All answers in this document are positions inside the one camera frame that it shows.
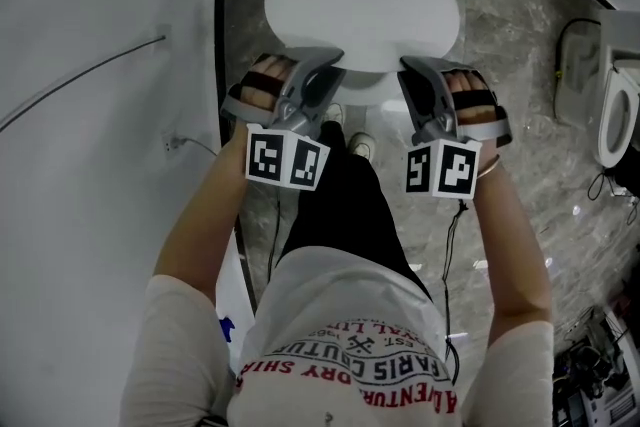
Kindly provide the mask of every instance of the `bathroom floor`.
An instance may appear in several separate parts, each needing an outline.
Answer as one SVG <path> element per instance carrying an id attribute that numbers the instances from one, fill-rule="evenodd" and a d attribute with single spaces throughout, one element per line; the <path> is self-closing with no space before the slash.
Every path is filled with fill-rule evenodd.
<path id="1" fill-rule="evenodd" d="M 580 131 L 558 124 L 553 114 L 555 44 L 564 24 L 594 17 L 594 0 L 458 0 L 460 36 L 449 57 L 481 70 L 509 112 L 514 142 L 502 152 L 547 257 L 553 280 L 556 345 L 580 312 L 601 303 L 618 286 L 638 242 L 637 221 L 627 226 L 627 199 L 607 186 L 596 201 L 587 188 L 599 172 Z M 263 52 L 281 44 L 264 17 L 263 0 L 225 0 L 227 86 L 238 82 Z M 349 107 L 347 137 L 364 130 L 377 141 L 374 161 L 396 222 L 398 236 L 417 274 L 443 308 L 440 281 L 447 228 L 457 202 L 415 198 L 402 190 L 402 156 L 411 121 L 397 104 Z M 280 254 L 296 215 L 297 193 L 281 191 Z M 276 231 L 276 190 L 251 183 L 241 213 L 244 242 L 256 297 L 267 281 L 267 261 Z M 460 390 L 476 374 L 486 347 L 492 302 L 482 243 L 473 210 L 460 220 L 449 273 L 452 333 L 460 354 Z"/>

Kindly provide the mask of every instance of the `white shoe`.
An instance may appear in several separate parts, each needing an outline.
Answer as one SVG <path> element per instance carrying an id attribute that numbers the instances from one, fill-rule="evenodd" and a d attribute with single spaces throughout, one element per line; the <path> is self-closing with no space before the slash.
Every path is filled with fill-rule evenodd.
<path id="1" fill-rule="evenodd" d="M 335 121 L 339 123 L 341 127 L 344 126 L 344 110 L 342 109 L 342 105 L 339 103 L 332 103 L 329 105 L 327 112 L 322 116 L 322 122 L 325 121 Z"/>
<path id="2" fill-rule="evenodd" d="M 375 151 L 376 142 L 373 140 L 373 137 L 364 132 L 358 132 L 351 138 L 351 141 L 349 141 L 349 153 L 360 155 L 367 159 L 369 163 L 373 162 Z"/>

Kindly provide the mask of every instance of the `black strap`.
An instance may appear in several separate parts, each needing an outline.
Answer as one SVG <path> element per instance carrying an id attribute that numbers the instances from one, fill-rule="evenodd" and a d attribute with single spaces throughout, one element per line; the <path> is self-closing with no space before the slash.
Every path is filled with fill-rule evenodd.
<path id="1" fill-rule="evenodd" d="M 471 107 L 480 107 L 483 105 L 496 107 L 495 96 L 489 89 L 474 89 L 472 91 L 457 91 L 452 93 L 453 105 L 457 111 L 469 109 Z"/>
<path id="2" fill-rule="evenodd" d="M 240 84 L 245 87 L 259 89 L 260 91 L 264 91 L 265 93 L 269 93 L 270 95 L 278 98 L 280 96 L 280 90 L 284 85 L 284 81 L 276 79 L 275 77 L 269 77 L 268 75 L 264 75 L 256 71 L 249 71 L 242 78 Z"/>

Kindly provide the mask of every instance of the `person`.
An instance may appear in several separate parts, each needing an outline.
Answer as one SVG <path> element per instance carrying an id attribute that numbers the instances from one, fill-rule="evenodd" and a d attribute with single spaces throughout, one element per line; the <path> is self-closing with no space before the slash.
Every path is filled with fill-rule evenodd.
<path id="1" fill-rule="evenodd" d="M 270 56 L 253 78 L 281 84 L 291 66 Z M 473 74 L 446 79 L 452 92 L 486 87 Z M 244 87 L 241 100 L 272 109 L 267 91 Z M 443 362 L 442 317 L 407 264 L 371 166 L 373 140 L 359 134 L 347 147 L 341 110 L 331 111 L 319 139 L 331 148 L 325 170 L 315 192 L 300 193 L 233 376 L 215 301 L 247 189 L 247 128 L 236 125 L 160 253 L 120 425 L 551 425 L 551 287 L 495 141 L 483 144 L 478 168 L 491 170 L 473 201 L 495 311 L 484 362 L 462 401 Z M 493 107 L 457 115 L 462 124 L 495 119 Z"/>

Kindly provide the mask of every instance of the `black pants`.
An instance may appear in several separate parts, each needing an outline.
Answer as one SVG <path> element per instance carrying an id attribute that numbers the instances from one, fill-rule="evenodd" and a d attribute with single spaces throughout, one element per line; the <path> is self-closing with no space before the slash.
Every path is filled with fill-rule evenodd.
<path id="1" fill-rule="evenodd" d="M 298 217 L 282 255 L 307 246 L 341 249 L 402 274 L 431 299 L 407 263 L 369 161 L 347 152 L 342 128 L 334 121 L 322 125 L 318 141 L 331 151 L 315 192 L 300 192 Z"/>

